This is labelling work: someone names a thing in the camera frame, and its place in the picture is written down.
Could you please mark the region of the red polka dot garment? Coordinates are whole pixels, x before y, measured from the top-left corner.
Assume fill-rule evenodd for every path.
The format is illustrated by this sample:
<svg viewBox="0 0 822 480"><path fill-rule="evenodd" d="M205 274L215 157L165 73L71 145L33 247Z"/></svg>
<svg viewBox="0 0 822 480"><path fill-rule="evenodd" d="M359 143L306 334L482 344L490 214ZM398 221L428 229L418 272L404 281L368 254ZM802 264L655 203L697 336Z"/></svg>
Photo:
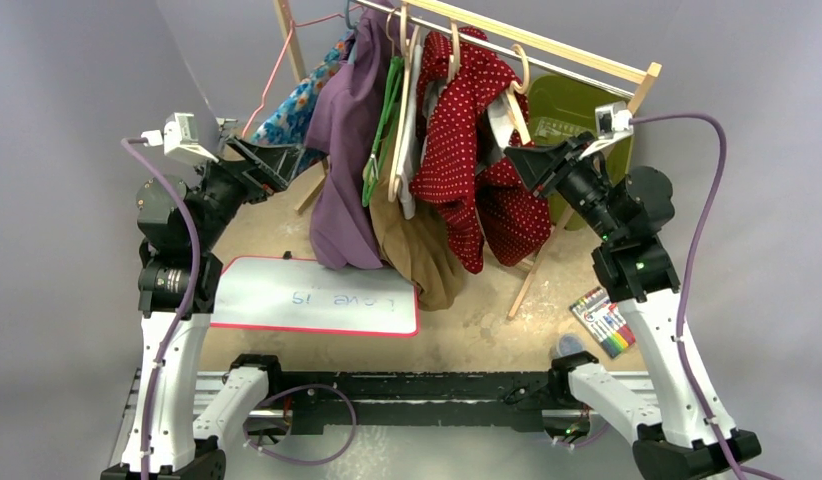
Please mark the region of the red polka dot garment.
<svg viewBox="0 0 822 480"><path fill-rule="evenodd" d="M484 266L484 252L490 250L476 207L477 122L516 76L494 52L460 42L460 70L448 84L450 54L450 38L437 32L426 37L417 90L423 93L437 81L446 85L422 128L424 156L410 191L439 213L450 250L467 271L477 274Z"/></svg>

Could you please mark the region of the white garment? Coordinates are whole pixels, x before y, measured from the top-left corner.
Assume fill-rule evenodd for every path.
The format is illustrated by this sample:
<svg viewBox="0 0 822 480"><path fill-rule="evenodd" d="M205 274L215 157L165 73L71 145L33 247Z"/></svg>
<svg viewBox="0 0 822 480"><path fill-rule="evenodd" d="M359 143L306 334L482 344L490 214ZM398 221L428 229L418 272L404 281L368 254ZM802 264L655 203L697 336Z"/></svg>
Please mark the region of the white garment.
<svg viewBox="0 0 822 480"><path fill-rule="evenodd" d="M400 118L389 182L389 200L399 204L406 220L412 219L416 213L415 199L409 186L419 160L416 140L416 82L420 75L422 51L419 38L413 37L409 43L409 61L403 76Z"/></svg>

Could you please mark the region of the red polka dot skirt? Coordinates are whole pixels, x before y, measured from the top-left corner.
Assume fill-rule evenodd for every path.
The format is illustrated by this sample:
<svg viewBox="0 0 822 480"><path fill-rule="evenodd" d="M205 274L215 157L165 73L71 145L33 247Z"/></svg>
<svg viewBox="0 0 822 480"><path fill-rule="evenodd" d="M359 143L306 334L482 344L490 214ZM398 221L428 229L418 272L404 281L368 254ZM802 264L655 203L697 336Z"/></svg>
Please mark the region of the red polka dot skirt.
<svg viewBox="0 0 822 480"><path fill-rule="evenodd" d="M478 218L493 256L509 267L541 249L552 233L547 202L528 192L504 153L525 144L516 127L523 115L517 96L505 91L485 107L476 128Z"/></svg>

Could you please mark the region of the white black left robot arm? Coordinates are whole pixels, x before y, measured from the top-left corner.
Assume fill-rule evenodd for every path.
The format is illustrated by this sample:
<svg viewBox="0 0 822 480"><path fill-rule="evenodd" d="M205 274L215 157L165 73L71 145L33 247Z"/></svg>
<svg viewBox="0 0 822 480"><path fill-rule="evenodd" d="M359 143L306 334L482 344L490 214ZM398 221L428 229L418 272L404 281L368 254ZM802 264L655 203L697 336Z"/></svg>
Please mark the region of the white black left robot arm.
<svg viewBox="0 0 822 480"><path fill-rule="evenodd" d="M159 131L123 141L137 154L160 146L200 175L195 186L154 171L137 192L138 309L143 339L138 403L119 460L105 479L221 479L226 449L244 434L249 412L284 399L274 355L243 354L225 386L201 413L194 411L198 366L223 266L213 246L247 203L266 200L273 175L263 161L224 160L191 141Z"/></svg>

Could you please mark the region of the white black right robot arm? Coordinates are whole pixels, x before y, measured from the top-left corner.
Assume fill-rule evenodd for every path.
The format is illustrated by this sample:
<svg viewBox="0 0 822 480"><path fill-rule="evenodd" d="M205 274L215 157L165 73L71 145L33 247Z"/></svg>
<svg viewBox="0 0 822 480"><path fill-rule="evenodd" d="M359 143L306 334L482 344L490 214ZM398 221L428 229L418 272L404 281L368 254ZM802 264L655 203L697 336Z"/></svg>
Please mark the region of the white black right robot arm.
<svg viewBox="0 0 822 480"><path fill-rule="evenodd" d="M589 133L505 154L530 193L561 196L599 237L595 275L631 330L656 396L646 402L581 353L551 369L551 399L592 407L628 441L646 479L741 474L762 448L723 406L681 310L682 285L659 238L675 213L668 177L637 167L612 183Z"/></svg>

